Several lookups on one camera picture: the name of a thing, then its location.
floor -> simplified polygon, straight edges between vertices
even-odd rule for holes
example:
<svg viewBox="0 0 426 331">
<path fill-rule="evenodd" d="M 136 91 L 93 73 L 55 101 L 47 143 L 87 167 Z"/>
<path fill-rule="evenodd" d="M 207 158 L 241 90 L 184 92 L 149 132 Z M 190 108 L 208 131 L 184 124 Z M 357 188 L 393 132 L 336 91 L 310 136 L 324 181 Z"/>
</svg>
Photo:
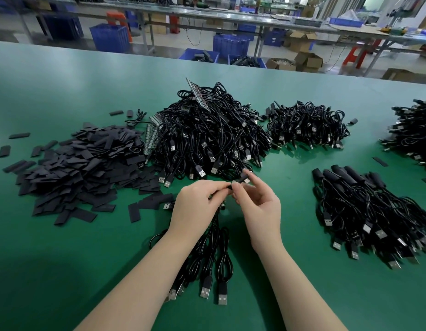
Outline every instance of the floor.
<svg viewBox="0 0 426 331">
<path fill-rule="evenodd" d="M 89 9 L 87 13 L 93 14 L 104 14 L 100 10 Z M 26 24 L 28 25 L 29 30 L 32 33 L 33 40 L 35 44 L 40 45 L 50 45 L 50 46 L 60 46 L 72 49 L 86 49 L 86 50 L 95 50 L 95 45 L 90 34 L 89 27 L 95 26 L 99 23 L 103 23 L 103 20 L 80 17 L 80 23 L 84 32 L 84 39 L 81 41 L 49 41 L 44 36 L 37 19 L 33 14 L 24 15 Z M 183 24 L 188 24 L 187 19 L 183 19 Z M 205 26 L 205 21 L 196 20 L 196 25 Z M 205 49 L 212 50 L 213 47 L 213 36 L 215 33 L 213 31 L 200 31 L 189 29 L 185 31 L 181 29 L 179 34 L 166 34 L 160 35 L 155 34 L 155 46 L 156 52 L 154 55 L 166 58 L 179 58 L 187 48 L 195 49 Z M 132 29 L 133 44 L 132 48 L 128 53 L 132 54 L 145 54 L 145 48 L 143 44 L 143 37 L 140 36 L 139 30 Z M 24 34 L 21 21 L 18 16 L 11 14 L 0 14 L 0 40 L 1 41 L 11 41 L 15 43 L 28 43 L 28 39 Z M 151 43 L 150 34 L 147 33 L 147 42 Z M 256 45 L 256 39 L 253 42 L 250 42 L 248 54 L 252 55 Z M 312 52 L 319 55 L 324 60 L 323 67 L 319 70 L 320 73 L 337 75 L 353 75 L 359 76 L 362 75 L 366 70 L 370 62 L 372 61 L 373 56 L 366 56 L 362 67 L 357 70 L 350 66 L 342 66 L 342 61 L 348 55 L 349 48 L 340 48 L 334 47 L 332 45 L 317 45 L 315 44 Z M 274 47 L 264 45 L 262 49 L 261 57 L 265 61 L 269 58 L 288 58 L 293 60 L 297 53 L 288 50 L 287 48 Z M 403 68 L 414 73 L 423 73 L 426 74 L 426 59 L 420 57 L 416 54 L 410 53 L 391 53 L 384 52 L 382 56 L 376 62 L 374 68 L 369 73 L 368 77 L 381 78 L 384 72 L 388 68 Z M 421 83 L 426 83 L 426 79 L 420 80 Z"/>
</svg>

red plastic stool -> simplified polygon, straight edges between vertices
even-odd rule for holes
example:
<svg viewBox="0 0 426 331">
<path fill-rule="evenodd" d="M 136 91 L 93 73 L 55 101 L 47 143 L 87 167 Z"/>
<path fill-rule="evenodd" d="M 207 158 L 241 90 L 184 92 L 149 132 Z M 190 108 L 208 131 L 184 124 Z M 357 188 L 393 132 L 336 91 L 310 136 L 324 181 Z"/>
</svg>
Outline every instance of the red plastic stool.
<svg viewBox="0 0 426 331">
<path fill-rule="evenodd" d="M 127 28 L 127 33 L 129 35 L 129 42 L 132 43 L 132 36 L 130 35 L 129 26 L 127 25 L 126 21 L 122 21 L 126 19 L 126 16 L 123 13 L 119 13 L 118 11 L 108 11 L 106 12 L 107 17 L 111 17 L 114 19 L 114 21 L 107 20 L 107 23 L 116 26 L 116 21 L 119 21 L 120 26 L 125 26 Z"/>
<path fill-rule="evenodd" d="M 380 42 L 381 42 L 381 39 L 376 39 L 376 40 L 374 41 L 374 43 L 372 44 L 372 46 L 373 46 L 374 48 L 376 48 L 378 45 L 380 45 Z M 346 56 L 345 60 L 344 60 L 344 61 L 343 61 L 343 63 L 342 63 L 342 65 L 343 65 L 343 66 L 347 65 L 347 63 L 354 63 L 354 62 L 357 60 L 358 55 L 354 55 L 354 52 L 355 52 L 355 50 L 357 50 L 357 49 L 359 49 L 359 48 L 357 48 L 357 47 L 353 47 L 353 48 L 350 50 L 349 54 Z M 365 50 L 365 51 L 363 51 L 363 53 L 360 55 L 360 58 L 359 58 L 359 60 L 358 60 L 357 65 L 355 66 L 355 68 L 360 68 L 360 67 L 361 67 L 361 64 L 363 63 L 363 60 L 364 60 L 364 58 L 366 57 L 366 54 L 367 54 L 367 53 L 368 53 L 368 52 L 367 52 L 366 50 Z"/>
<path fill-rule="evenodd" d="M 179 33 L 179 17 L 170 15 L 170 24 L 173 24 L 173 26 L 170 27 L 170 33 Z"/>
</svg>

forearm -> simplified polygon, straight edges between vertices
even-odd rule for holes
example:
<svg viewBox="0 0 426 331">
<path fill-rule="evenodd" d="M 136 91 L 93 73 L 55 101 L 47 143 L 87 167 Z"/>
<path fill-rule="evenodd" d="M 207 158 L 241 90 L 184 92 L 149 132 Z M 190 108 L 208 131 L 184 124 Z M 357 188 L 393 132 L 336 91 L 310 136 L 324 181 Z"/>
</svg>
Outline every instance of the forearm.
<svg viewBox="0 0 426 331">
<path fill-rule="evenodd" d="M 150 330 L 192 247 L 165 234 L 75 330 Z"/>
<path fill-rule="evenodd" d="M 288 331 L 346 330 L 283 245 L 259 256 Z"/>
</svg>

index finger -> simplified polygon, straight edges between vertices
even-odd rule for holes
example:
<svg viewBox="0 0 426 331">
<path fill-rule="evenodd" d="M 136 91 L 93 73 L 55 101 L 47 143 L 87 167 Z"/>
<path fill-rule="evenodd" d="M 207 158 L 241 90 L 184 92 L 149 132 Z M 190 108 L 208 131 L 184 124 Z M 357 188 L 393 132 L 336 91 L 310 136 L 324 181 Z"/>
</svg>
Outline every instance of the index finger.
<svg viewBox="0 0 426 331">
<path fill-rule="evenodd" d="M 249 169 L 244 169 L 243 172 L 248 174 L 249 180 L 253 183 L 253 185 L 258 189 L 259 193 L 265 196 L 275 195 L 272 191 L 271 187 L 268 186 L 265 182 L 263 182 L 259 177 L 257 177 L 253 172 Z"/>
<path fill-rule="evenodd" d="M 207 197 L 231 184 L 231 182 L 213 180 L 199 180 L 197 183 L 202 184 L 202 193 L 205 193 Z"/>
</svg>

green tabletop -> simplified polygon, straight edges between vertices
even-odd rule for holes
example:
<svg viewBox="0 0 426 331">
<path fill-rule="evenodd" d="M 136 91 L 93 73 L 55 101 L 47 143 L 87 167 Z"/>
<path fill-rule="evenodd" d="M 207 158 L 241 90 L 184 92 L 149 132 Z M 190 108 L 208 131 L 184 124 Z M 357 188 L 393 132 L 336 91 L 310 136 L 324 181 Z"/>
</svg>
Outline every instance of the green tabletop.
<svg viewBox="0 0 426 331">
<path fill-rule="evenodd" d="M 379 172 L 396 195 L 414 198 L 426 210 L 426 176 L 415 161 L 382 152 L 377 139 L 395 121 L 393 105 L 426 100 L 426 85 L 194 63 L 0 42 L 0 330 L 71 330 L 145 255 L 152 235 L 167 228 L 171 214 L 141 210 L 131 224 L 127 205 L 138 192 L 118 193 L 114 213 L 93 223 L 70 220 L 55 227 L 55 216 L 31 217 L 34 197 L 17 196 L 16 175 L 3 167 L 28 160 L 36 145 L 64 140 L 85 121 L 99 126 L 122 123 L 110 111 L 162 110 L 188 89 L 219 81 L 234 98 L 264 111 L 273 101 L 296 100 L 346 112 L 351 136 L 344 150 L 272 151 L 258 172 L 282 201 L 286 249 L 349 330 L 426 330 L 426 255 L 420 265 L 404 261 L 389 269 L 373 254 L 360 260 L 335 251 L 315 215 L 311 170 L 333 164 L 359 172 Z M 30 132 L 9 140 L 14 133 Z M 380 156 L 389 164 L 372 160 Z M 169 192 L 189 183 L 176 181 Z M 282 318 L 263 268 L 252 250 L 242 213 L 230 200 L 220 215 L 230 229 L 234 276 L 228 305 L 199 297 L 199 282 L 163 305 L 154 330 L 282 330 Z"/>
</svg>

